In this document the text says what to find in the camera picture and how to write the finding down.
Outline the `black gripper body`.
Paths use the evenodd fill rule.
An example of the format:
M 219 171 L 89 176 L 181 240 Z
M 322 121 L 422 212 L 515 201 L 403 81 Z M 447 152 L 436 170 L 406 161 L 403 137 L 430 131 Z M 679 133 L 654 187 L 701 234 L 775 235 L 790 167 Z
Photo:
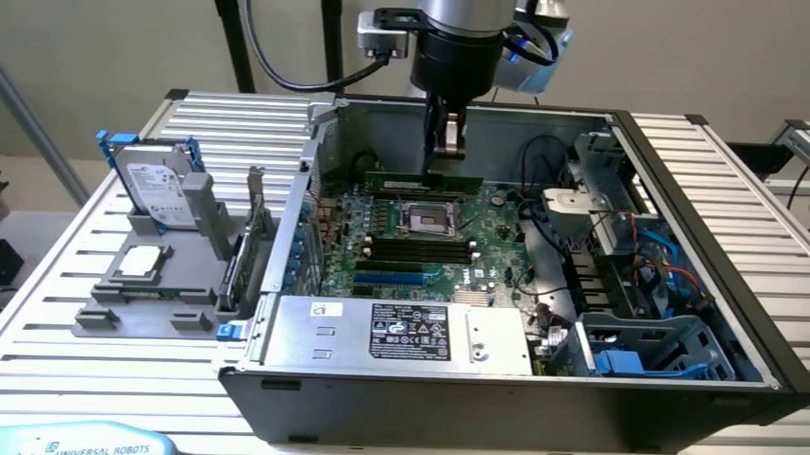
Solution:
M 443 100 L 472 100 L 492 87 L 503 53 L 503 35 L 470 38 L 422 30 L 416 34 L 416 55 L 410 80 Z

